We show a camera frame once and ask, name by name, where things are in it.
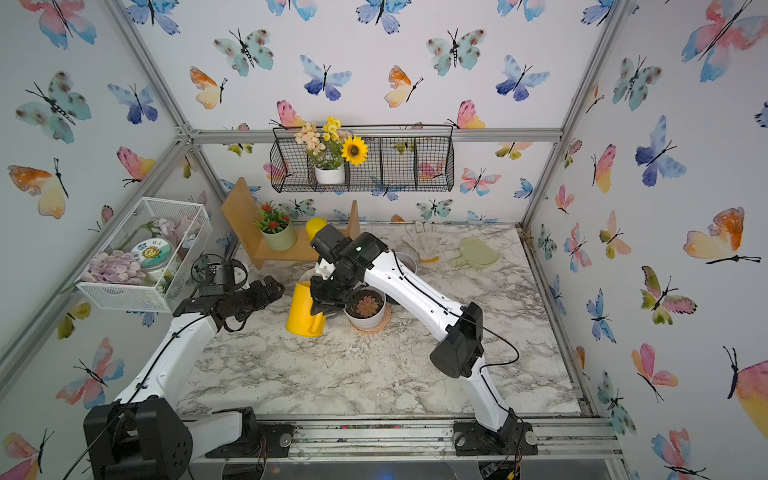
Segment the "pink artificial flower bunch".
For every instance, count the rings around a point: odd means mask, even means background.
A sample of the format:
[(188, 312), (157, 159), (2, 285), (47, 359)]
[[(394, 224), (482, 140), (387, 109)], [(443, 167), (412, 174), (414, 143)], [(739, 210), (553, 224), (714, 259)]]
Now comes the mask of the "pink artificial flower bunch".
[(81, 273), (80, 280), (86, 283), (115, 285), (143, 285), (146, 274), (130, 252), (113, 250), (111, 253), (96, 254)]

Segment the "green pot red flowers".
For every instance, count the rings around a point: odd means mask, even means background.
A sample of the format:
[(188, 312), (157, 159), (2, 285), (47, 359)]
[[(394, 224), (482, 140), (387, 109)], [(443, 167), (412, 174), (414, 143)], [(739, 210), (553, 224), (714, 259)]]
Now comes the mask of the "green pot red flowers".
[(275, 252), (290, 249), (297, 240), (292, 219), (286, 211), (272, 201), (257, 204), (258, 227), (267, 246)]

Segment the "white knit work glove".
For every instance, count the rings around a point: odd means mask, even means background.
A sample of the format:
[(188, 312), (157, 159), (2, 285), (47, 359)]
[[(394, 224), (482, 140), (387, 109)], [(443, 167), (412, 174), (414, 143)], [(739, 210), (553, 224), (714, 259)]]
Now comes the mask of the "white knit work glove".
[(433, 263), (441, 256), (439, 252), (440, 235), (433, 223), (416, 221), (405, 227), (402, 239), (417, 253), (422, 263)]

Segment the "yellow plastic watering can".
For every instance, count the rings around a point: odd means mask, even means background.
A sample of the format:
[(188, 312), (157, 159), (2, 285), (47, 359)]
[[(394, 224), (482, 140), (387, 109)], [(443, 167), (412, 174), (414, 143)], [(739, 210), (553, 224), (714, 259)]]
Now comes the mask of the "yellow plastic watering can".
[(294, 335), (303, 337), (319, 337), (323, 334), (326, 317), (313, 313), (313, 298), (310, 282), (299, 282), (294, 290), (292, 303), (286, 322), (286, 330)]

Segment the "wooden desktop shelf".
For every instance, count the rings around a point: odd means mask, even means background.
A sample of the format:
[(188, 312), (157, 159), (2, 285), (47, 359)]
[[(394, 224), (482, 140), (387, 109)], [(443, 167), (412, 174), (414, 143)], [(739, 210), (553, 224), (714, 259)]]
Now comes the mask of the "wooden desktop shelf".
[(224, 200), (222, 213), (242, 244), (252, 264), (260, 269), (266, 261), (315, 261), (317, 252), (310, 246), (304, 227), (289, 223), (284, 233), (264, 233), (257, 222), (263, 210), (240, 177)]

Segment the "round green label tin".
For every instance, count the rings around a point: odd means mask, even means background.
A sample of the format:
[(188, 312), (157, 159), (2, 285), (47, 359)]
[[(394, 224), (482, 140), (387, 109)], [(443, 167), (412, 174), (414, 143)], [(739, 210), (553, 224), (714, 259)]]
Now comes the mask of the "round green label tin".
[(132, 250), (134, 260), (142, 269), (164, 268), (171, 260), (171, 244), (164, 238), (151, 238), (136, 244)]

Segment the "ribbed white pot red succulent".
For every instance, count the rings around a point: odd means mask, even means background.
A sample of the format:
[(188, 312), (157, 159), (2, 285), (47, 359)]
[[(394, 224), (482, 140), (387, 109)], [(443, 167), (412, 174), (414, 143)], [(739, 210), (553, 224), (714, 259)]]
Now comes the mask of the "ribbed white pot red succulent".
[(315, 276), (316, 271), (314, 268), (307, 270), (298, 280), (299, 285), (309, 287), (311, 285), (311, 279)]

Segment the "terracotta pot saucer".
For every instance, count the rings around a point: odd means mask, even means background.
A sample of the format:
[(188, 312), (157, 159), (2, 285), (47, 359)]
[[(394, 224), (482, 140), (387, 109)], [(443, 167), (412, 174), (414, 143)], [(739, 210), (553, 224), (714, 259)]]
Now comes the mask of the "terracotta pot saucer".
[(371, 328), (360, 328), (360, 327), (357, 327), (357, 330), (359, 330), (361, 332), (366, 332), (366, 333), (378, 333), (378, 332), (382, 331), (384, 328), (386, 328), (388, 326), (388, 324), (391, 321), (391, 308), (390, 308), (390, 306), (387, 305), (382, 310), (382, 313), (383, 313), (383, 316), (381, 318), (381, 321), (375, 327), (371, 327)]

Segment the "white mesh wall basket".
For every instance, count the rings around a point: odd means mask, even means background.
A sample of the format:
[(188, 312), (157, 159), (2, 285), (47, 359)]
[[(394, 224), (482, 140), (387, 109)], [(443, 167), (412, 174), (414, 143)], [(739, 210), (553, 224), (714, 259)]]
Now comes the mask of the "white mesh wall basket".
[(75, 287), (101, 309), (170, 313), (191, 291), (192, 264), (211, 233), (205, 204), (143, 197)]

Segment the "yellow plastic bottle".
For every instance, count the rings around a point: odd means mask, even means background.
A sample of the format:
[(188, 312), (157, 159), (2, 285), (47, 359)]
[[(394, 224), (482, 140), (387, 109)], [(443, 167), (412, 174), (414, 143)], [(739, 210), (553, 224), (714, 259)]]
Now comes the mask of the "yellow plastic bottle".
[(315, 236), (327, 225), (328, 222), (323, 218), (317, 217), (309, 220), (305, 225), (305, 231), (307, 233), (308, 240), (312, 241)]

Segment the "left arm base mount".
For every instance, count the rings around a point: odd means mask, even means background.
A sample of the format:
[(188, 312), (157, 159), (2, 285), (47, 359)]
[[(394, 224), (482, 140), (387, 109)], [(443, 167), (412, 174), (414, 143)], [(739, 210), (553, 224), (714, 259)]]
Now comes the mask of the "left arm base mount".
[(208, 458), (287, 458), (296, 426), (259, 419), (252, 407), (220, 410), (220, 413), (239, 413), (242, 420), (240, 436), (207, 454)]

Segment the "white pot pink succulent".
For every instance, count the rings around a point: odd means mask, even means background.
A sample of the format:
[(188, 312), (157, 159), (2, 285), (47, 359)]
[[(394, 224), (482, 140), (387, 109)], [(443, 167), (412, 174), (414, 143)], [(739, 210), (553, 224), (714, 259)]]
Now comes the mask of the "white pot pink succulent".
[(373, 331), (384, 320), (386, 296), (370, 286), (362, 287), (351, 297), (344, 313), (352, 325), (361, 331)]

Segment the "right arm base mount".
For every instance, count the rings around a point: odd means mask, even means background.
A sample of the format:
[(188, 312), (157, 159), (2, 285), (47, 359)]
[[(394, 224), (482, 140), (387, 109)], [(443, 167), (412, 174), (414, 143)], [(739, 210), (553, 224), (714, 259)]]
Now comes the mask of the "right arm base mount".
[(533, 456), (538, 454), (538, 437), (529, 422), (512, 409), (502, 415), (499, 430), (482, 426), (477, 420), (453, 424), (453, 445), (458, 456)]

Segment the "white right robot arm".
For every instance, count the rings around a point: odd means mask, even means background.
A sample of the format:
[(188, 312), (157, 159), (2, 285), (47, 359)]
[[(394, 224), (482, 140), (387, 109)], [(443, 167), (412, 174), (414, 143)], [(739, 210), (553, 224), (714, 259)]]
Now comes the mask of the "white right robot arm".
[(487, 372), (479, 305), (462, 305), (439, 293), (370, 233), (351, 239), (326, 225), (309, 238), (318, 254), (316, 274), (310, 280), (314, 314), (352, 306), (364, 287), (380, 291), (414, 315), (438, 341), (430, 360), (444, 375), (461, 383), (477, 423), (497, 435), (514, 426), (514, 411)]

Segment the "white pot artificial flowers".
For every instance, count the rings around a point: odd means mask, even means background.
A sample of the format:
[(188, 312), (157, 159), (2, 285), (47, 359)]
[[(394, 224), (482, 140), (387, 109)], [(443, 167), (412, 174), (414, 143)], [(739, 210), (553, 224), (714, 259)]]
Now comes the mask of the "white pot artificial flowers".
[(316, 123), (304, 123), (294, 134), (302, 146), (315, 173), (318, 185), (342, 185), (347, 181), (347, 167), (361, 166), (369, 156), (370, 147), (361, 137), (342, 128), (342, 122), (329, 116), (319, 128)]

